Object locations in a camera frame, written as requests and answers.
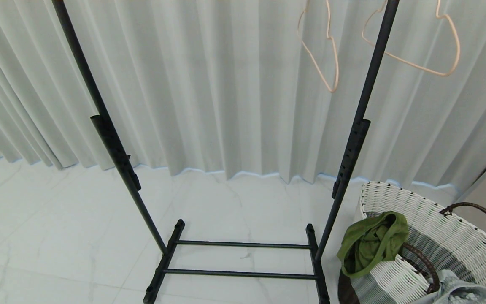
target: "clothing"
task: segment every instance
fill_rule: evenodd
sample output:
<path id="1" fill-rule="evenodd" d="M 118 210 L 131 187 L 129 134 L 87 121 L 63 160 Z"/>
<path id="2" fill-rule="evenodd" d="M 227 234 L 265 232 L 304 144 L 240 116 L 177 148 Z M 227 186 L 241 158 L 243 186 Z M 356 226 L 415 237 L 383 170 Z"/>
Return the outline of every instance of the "clothing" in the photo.
<path id="1" fill-rule="evenodd" d="M 393 261 L 408 238 L 408 223 L 398 212 L 384 212 L 353 223 L 337 257 L 346 277 L 367 275 L 381 261 Z"/>
<path id="2" fill-rule="evenodd" d="M 453 271 L 438 271 L 440 290 L 411 304 L 486 304 L 486 287 L 461 281 Z"/>

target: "white curtain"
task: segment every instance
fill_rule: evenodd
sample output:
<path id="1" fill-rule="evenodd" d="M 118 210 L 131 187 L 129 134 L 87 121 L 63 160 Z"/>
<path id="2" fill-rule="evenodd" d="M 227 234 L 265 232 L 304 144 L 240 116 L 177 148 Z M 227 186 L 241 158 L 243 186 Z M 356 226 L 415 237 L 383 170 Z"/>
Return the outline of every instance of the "white curtain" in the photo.
<path id="1" fill-rule="evenodd" d="M 133 164 L 259 174 L 336 175 L 381 0 L 330 0 L 340 82 L 330 94 L 295 35 L 304 0 L 66 0 L 96 83 Z M 447 71 L 455 44 L 436 1 L 401 1 L 387 50 Z M 355 176 L 451 185 L 486 167 L 486 1 L 442 0 L 461 41 L 438 77 L 384 57 Z M 382 15 L 369 23 L 375 40 Z M 332 81 L 324 1 L 302 35 Z M 0 156 L 58 167 L 112 166 L 50 0 L 0 1 Z"/>

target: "vertical pole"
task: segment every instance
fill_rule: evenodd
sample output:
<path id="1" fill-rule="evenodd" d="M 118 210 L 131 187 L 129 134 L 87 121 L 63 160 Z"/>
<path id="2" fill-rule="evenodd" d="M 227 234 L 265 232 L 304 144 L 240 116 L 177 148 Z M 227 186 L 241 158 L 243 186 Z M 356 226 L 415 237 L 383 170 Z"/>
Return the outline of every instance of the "vertical pole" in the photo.
<path id="1" fill-rule="evenodd" d="M 162 241 L 162 237 L 160 236 L 159 231 L 157 230 L 153 219 L 145 204 L 143 204 L 143 200 L 140 197 L 138 191 L 140 190 L 140 183 L 138 181 L 138 177 L 136 176 L 130 162 L 125 153 L 125 149 L 123 148 L 123 144 L 117 135 L 116 129 L 112 123 L 112 119 L 110 118 L 110 114 L 106 109 L 106 105 L 100 95 L 100 91 L 97 88 L 97 84 L 95 83 L 95 79 L 93 78 L 93 74 L 89 69 L 89 65 L 87 65 L 87 60 L 85 59 L 84 52 L 81 49 L 80 43 L 78 41 L 78 37 L 74 31 L 73 24 L 71 23 L 71 19 L 69 17 L 69 12 L 67 12 L 67 8 L 65 6 L 65 2 L 63 0 L 52 0 L 52 4 L 56 9 L 57 17 L 59 18 L 59 22 L 65 32 L 65 37 L 67 38 L 67 42 L 73 52 L 73 56 L 78 64 L 80 69 L 80 73 L 84 78 L 85 84 L 87 89 L 89 90 L 89 94 L 97 107 L 100 115 L 96 115 L 91 117 L 91 121 L 95 125 L 97 132 L 99 133 L 104 146 L 108 150 L 110 157 L 114 165 L 119 171 L 119 175 L 123 179 L 123 182 L 127 186 L 129 193 L 131 194 L 133 201 L 135 202 L 138 210 L 140 211 L 143 220 L 146 222 L 147 227 L 151 231 L 157 245 L 159 246 L 160 251 L 163 255 L 168 254 L 168 250 Z"/>
<path id="2" fill-rule="evenodd" d="M 314 257 L 316 261 L 320 261 L 322 259 L 322 255 L 324 254 L 324 249 L 326 248 L 326 244 L 331 234 L 333 224 L 335 223 L 336 216 L 339 213 L 344 194 L 348 188 L 348 183 L 354 171 L 355 163 L 359 157 L 359 152 L 361 152 L 363 141 L 365 140 L 365 136 L 370 125 L 370 121 L 363 119 L 363 116 L 367 110 L 370 94 L 372 93 L 374 82 L 376 81 L 376 76 L 378 75 L 380 64 L 382 63 L 383 54 L 386 50 L 387 41 L 389 34 L 391 33 L 391 28 L 393 27 L 393 20 L 395 19 L 395 13 L 397 12 L 398 6 L 399 0 L 388 0 L 387 2 L 386 11 L 384 12 L 382 19 L 382 25 L 380 26 L 380 32 L 378 33 L 378 38 L 376 40 L 376 46 L 374 47 L 373 57 L 370 60 L 369 70 L 363 85 L 363 91 L 361 92 L 361 97 L 359 98 L 359 105 L 357 106 L 357 110 L 355 112 L 354 122 L 351 127 L 351 134 L 346 144 L 345 156 L 343 157 L 341 168 L 339 169 L 339 174 L 337 175 L 337 182 L 335 182 L 333 187 L 332 197 L 335 198 L 335 200 L 327 219 L 324 234 L 322 234 L 322 239 L 320 240 L 320 246 L 318 246 L 318 252 Z"/>

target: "wire hanger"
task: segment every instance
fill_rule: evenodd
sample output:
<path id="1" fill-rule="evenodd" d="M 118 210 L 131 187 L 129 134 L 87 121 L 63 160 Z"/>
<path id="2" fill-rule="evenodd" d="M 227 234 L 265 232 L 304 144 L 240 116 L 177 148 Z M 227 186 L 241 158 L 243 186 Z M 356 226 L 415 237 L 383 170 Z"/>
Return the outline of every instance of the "wire hanger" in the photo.
<path id="1" fill-rule="evenodd" d="M 369 23 L 370 19 L 374 16 L 374 14 L 377 13 L 377 12 L 383 11 L 384 7 L 386 6 L 386 2 L 387 2 L 387 0 L 385 0 L 383 2 L 382 7 L 379 10 L 374 11 L 370 15 L 369 19 L 367 19 L 367 21 L 365 22 L 365 26 L 363 27 L 363 31 L 361 32 L 361 37 L 363 38 L 363 40 L 365 40 L 371 46 L 374 46 L 374 43 L 370 42 L 368 39 L 365 38 L 365 29 L 367 28 L 367 24 Z M 415 68 L 420 69 L 422 71 L 432 73 L 434 75 L 443 76 L 443 77 L 451 75 L 451 73 L 453 73 L 455 71 L 455 69 L 457 68 L 457 64 L 459 63 L 459 58 L 461 56 L 461 42 L 459 41 L 459 35 L 457 35 L 457 29 L 455 28 L 455 25 L 453 24 L 451 17 L 449 17 L 448 14 L 440 15 L 439 11 L 440 11 L 440 0 L 438 0 L 438 3 L 436 5 L 436 18 L 437 19 L 444 19 L 444 18 L 447 19 L 447 21 L 449 22 L 449 26 L 451 27 L 451 32 L 453 32 L 453 36 L 455 37 L 455 44 L 457 46 L 457 54 L 455 55 L 455 62 L 453 63 L 453 66 L 451 67 L 451 69 L 447 73 L 440 73 L 438 71 L 434 71 L 434 70 L 431 70 L 431 69 L 428 69 L 428 68 L 425 68 L 425 67 L 421 67 L 420 65 L 417 65 L 415 63 L 404 60 L 400 57 L 397 57 L 394 54 L 391 54 L 390 52 L 384 52 L 384 53 L 395 58 L 395 59 L 397 59 L 397 60 L 399 60 L 400 62 L 411 65 L 412 67 L 415 67 Z"/>
<path id="2" fill-rule="evenodd" d="M 326 6 L 327 6 L 327 31 L 326 31 L 326 39 L 331 40 L 331 45 L 333 48 L 333 54 L 335 55 L 335 82 L 333 84 L 333 88 L 329 86 L 329 84 L 326 81 L 326 78 L 322 74 L 322 71 L 320 70 L 320 67 L 318 67 L 318 63 L 316 63 L 316 60 L 314 59 L 314 56 L 312 55 L 311 51 L 309 48 L 307 48 L 307 45 L 305 42 L 303 42 L 303 38 L 299 35 L 299 25 L 301 24 L 301 19 L 303 18 L 303 15 L 307 12 L 309 8 L 309 2 L 310 0 L 307 0 L 307 4 L 305 5 L 305 9 L 301 12 L 301 15 L 299 16 L 299 21 L 297 22 L 297 37 L 299 40 L 301 40 L 301 43 L 303 44 L 303 47 L 305 50 L 307 50 L 308 54 L 310 55 L 310 59 L 312 59 L 312 62 L 314 63 L 314 67 L 316 67 L 316 70 L 318 71 L 318 74 L 320 74 L 320 78 L 322 78 L 322 81 L 327 87 L 327 90 L 331 93 L 335 92 L 337 89 L 337 86 L 339 85 L 339 56 L 337 55 L 337 46 L 335 44 L 335 39 L 330 36 L 329 34 L 329 28 L 331 27 L 331 9 L 329 7 L 329 0 L 326 0 Z"/>

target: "green cloth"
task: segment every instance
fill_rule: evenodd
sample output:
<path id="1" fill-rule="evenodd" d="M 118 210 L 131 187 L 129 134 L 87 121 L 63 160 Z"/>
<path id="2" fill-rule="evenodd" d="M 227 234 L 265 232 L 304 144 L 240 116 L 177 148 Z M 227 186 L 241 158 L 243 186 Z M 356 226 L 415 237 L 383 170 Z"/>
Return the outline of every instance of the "green cloth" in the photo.
<path id="1" fill-rule="evenodd" d="M 381 261 L 395 260 L 408 233 L 405 216 L 393 211 L 353 223 L 337 253 L 343 273 L 346 277 L 362 277 Z"/>

